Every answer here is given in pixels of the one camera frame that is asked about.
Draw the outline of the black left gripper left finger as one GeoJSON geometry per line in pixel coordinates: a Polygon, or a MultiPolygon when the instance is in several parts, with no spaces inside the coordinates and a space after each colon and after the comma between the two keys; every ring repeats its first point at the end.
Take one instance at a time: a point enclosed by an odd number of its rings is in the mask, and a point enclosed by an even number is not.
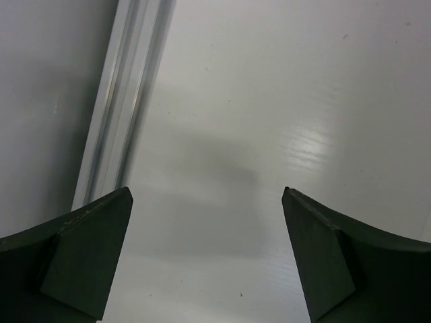
{"type": "Polygon", "coordinates": [[[123,187],[1,238],[1,321],[101,321],[132,206],[123,187]]]}

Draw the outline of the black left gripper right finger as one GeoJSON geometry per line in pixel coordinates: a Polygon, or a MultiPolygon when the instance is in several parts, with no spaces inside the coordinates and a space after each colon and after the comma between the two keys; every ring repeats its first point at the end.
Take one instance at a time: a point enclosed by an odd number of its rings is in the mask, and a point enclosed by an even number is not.
{"type": "Polygon", "coordinates": [[[334,211],[296,189],[282,197],[311,322],[429,322],[430,244],[334,211]]]}

